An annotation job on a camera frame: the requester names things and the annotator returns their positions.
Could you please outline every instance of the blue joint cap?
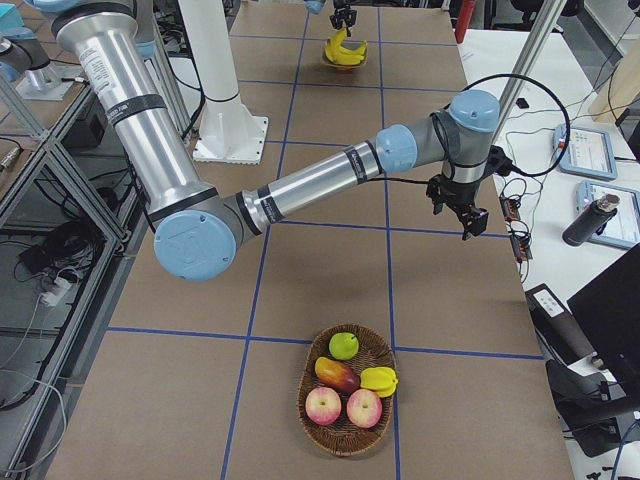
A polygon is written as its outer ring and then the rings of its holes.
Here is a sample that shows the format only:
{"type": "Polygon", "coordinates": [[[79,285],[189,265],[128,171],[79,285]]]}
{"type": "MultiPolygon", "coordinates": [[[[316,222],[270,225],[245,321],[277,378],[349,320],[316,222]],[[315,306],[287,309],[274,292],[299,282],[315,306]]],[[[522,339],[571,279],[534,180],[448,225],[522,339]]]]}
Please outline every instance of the blue joint cap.
{"type": "Polygon", "coordinates": [[[376,135],[376,149],[387,173],[411,170],[418,158],[416,139],[404,125],[392,125],[376,135]]]}
{"type": "Polygon", "coordinates": [[[459,125],[480,133],[493,133],[498,128],[500,102],[489,92],[466,90],[451,101],[449,114],[459,125]]]}
{"type": "Polygon", "coordinates": [[[137,43],[136,47],[143,60],[149,60],[156,53],[156,43],[153,40],[137,43]]]}
{"type": "Polygon", "coordinates": [[[26,4],[31,5],[41,12],[59,13],[75,7],[80,0],[24,0],[26,4]]]}
{"type": "Polygon", "coordinates": [[[7,65],[6,63],[0,62],[0,73],[4,75],[8,82],[15,82],[18,78],[20,78],[20,72],[18,72],[11,65],[7,65]]]}
{"type": "Polygon", "coordinates": [[[227,224],[197,210],[184,210],[162,220],[153,247],[169,273],[193,282],[221,274],[236,255],[236,240],[227,224]]]}
{"type": "Polygon", "coordinates": [[[314,15],[318,15],[324,7],[324,2],[319,0],[308,0],[305,1],[304,4],[306,5],[307,10],[309,10],[314,15]]]}
{"type": "Polygon", "coordinates": [[[6,28],[2,31],[2,36],[8,40],[34,40],[36,34],[27,27],[6,28]]]}

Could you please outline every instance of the white desk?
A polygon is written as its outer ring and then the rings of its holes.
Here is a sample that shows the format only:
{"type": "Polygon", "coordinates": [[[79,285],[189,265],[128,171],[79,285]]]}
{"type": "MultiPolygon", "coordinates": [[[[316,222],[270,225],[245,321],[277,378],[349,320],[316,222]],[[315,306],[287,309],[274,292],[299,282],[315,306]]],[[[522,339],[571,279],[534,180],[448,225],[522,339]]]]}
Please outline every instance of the white desk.
{"type": "MultiPolygon", "coordinates": [[[[526,35],[521,32],[469,30],[464,43],[459,46],[469,83],[488,75],[511,72],[524,45],[526,35]]],[[[530,76],[547,85],[565,105],[581,101],[592,91],[591,84],[559,34],[550,36],[530,76]]],[[[490,91],[499,97],[505,84],[506,80],[492,80],[478,88],[490,91]]],[[[557,108],[543,91],[531,84],[525,84],[520,96],[525,97],[530,104],[529,111],[557,108]]],[[[592,93],[581,109],[579,109],[580,104],[569,107],[570,118],[578,114],[586,114],[594,98],[595,94],[592,93]]],[[[514,107],[511,116],[520,115],[525,111],[514,107]]],[[[510,119],[505,124],[497,144],[509,154],[505,139],[508,132],[531,132],[539,128],[555,128],[562,121],[562,114],[559,111],[528,114],[510,119]]],[[[579,118],[574,125],[595,126],[595,128],[607,130],[614,144],[615,156],[622,159],[633,158],[633,154],[615,125],[595,124],[590,118],[579,118]]],[[[535,135],[510,134],[509,140],[513,145],[517,164],[527,172],[544,170],[551,159],[551,138],[552,132],[546,130],[535,135]]],[[[618,179],[611,182],[612,184],[640,189],[639,165],[635,162],[618,162],[617,167],[618,179]]],[[[523,284],[525,290],[540,283],[546,283],[561,300],[566,302],[576,291],[625,252],[588,242],[577,248],[570,247],[562,240],[562,231],[577,216],[575,190],[583,179],[554,171],[549,174],[544,183],[544,190],[537,208],[535,196],[525,197],[523,200],[520,209],[521,217],[529,226],[533,225],[531,246],[533,260],[529,262],[529,274],[523,284]],[[535,224],[532,216],[534,209],[535,224]]],[[[527,184],[527,191],[537,191],[535,182],[528,180],[527,184]]],[[[503,185],[502,180],[496,180],[498,191],[503,185]]],[[[517,182],[513,185],[513,190],[508,190],[507,194],[520,193],[521,190],[522,183],[517,182]]],[[[584,456],[574,441],[567,442],[567,450],[576,479],[584,479],[586,475],[598,472],[602,474],[601,480],[609,480],[610,472],[603,472],[602,467],[612,466],[615,451],[590,459],[584,456]]],[[[640,476],[640,442],[625,447],[618,474],[640,476]]]]}

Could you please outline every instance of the black bottle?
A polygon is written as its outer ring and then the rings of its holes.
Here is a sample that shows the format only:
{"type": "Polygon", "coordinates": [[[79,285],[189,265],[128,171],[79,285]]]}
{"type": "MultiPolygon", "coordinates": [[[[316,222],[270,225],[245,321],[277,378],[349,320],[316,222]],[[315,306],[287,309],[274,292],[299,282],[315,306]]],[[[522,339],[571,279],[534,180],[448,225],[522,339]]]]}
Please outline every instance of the black bottle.
{"type": "Polygon", "coordinates": [[[578,247],[594,233],[602,233],[604,225],[618,213],[616,207],[619,203],[620,199],[611,194],[607,194],[599,200],[594,200],[562,232],[562,239],[572,247],[578,247]]]}

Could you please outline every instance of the white column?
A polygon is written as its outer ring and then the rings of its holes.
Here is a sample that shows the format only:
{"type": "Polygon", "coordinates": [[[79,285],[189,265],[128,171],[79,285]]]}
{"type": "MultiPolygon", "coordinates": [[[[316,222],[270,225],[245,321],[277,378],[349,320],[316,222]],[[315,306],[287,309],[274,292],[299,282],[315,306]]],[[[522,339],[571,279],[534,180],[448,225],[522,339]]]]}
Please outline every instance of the white column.
{"type": "Polygon", "coordinates": [[[260,162],[268,119],[242,104],[222,0],[180,0],[193,57],[207,96],[195,160],[260,162]]]}

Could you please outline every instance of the banana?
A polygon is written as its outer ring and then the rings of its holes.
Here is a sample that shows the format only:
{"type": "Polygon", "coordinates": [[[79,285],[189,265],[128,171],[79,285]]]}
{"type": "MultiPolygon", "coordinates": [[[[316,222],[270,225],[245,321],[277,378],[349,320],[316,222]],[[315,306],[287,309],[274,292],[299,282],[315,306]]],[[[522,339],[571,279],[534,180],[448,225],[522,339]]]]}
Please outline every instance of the banana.
{"type": "Polygon", "coordinates": [[[350,48],[345,47],[344,45],[340,45],[338,48],[345,55],[363,55],[367,52],[367,41],[364,40],[360,42],[358,48],[351,50],[350,48]]]}
{"type": "Polygon", "coordinates": [[[355,50],[348,49],[342,45],[344,39],[347,38],[347,29],[341,28],[333,36],[329,37],[324,48],[324,54],[327,59],[340,66],[358,66],[364,62],[367,42],[361,42],[355,50]]]}
{"type": "Polygon", "coordinates": [[[360,388],[374,391],[380,398],[393,395],[398,386],[395,370],[389,367],[365,368],[360,374],[360,388]]]}

